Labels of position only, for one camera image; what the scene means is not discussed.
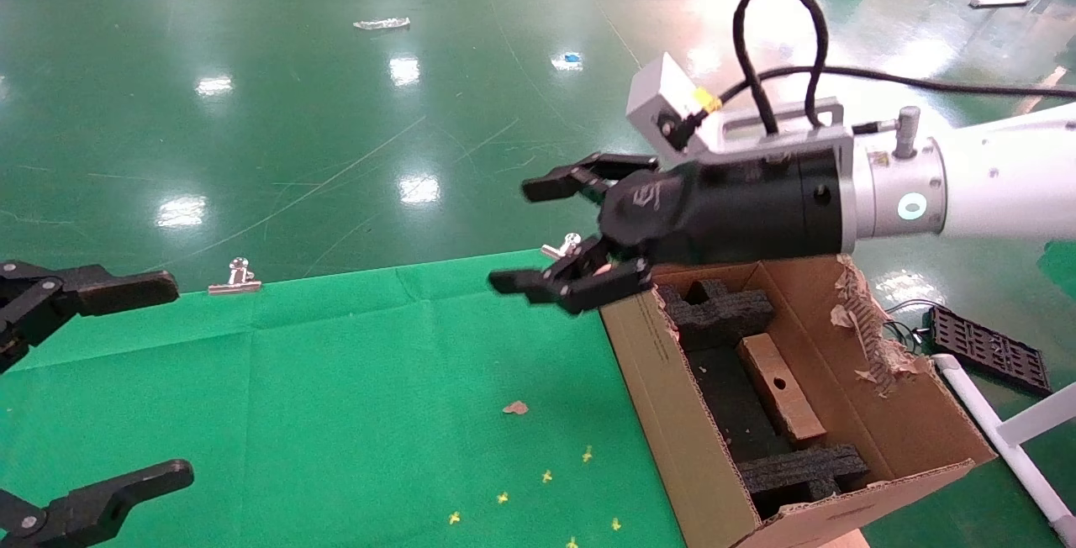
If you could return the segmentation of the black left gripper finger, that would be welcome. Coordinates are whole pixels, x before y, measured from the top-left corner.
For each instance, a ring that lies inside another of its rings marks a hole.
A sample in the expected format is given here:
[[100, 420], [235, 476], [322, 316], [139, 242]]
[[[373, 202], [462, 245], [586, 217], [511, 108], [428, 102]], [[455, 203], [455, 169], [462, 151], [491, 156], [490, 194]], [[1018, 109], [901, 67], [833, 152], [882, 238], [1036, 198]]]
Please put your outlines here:
[[103, 482], [79, 487], [49, 505], [1, 491], [3, 547], [93, 547], [118, 535], [139, 503], [193, 484], [193, 465], [169, 460]]
[[1, 371], [10, 371], [70, 319], [119, 314], [176, 299], [176, 278], [166, 270], [119, 277], [100, 265], [54, 270], [3, 261]]

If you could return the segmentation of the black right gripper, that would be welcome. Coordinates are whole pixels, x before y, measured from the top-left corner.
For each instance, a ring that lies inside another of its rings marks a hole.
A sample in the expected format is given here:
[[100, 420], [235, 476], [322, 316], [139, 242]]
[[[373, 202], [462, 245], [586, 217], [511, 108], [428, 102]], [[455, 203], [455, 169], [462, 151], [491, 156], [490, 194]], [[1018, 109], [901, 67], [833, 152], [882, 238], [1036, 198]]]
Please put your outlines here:
[[659, 168], [654, 156], [594, 153], [523, 181], [530, 203], [575, 195], [601, 203], [601, 235], [585, 238], [546, 269], [493, 270], [489, 286], [578, 315], [651, 290], [651, 263], [738, 264], [844, 250], [838, 165], [830, 152], [780, 164]]

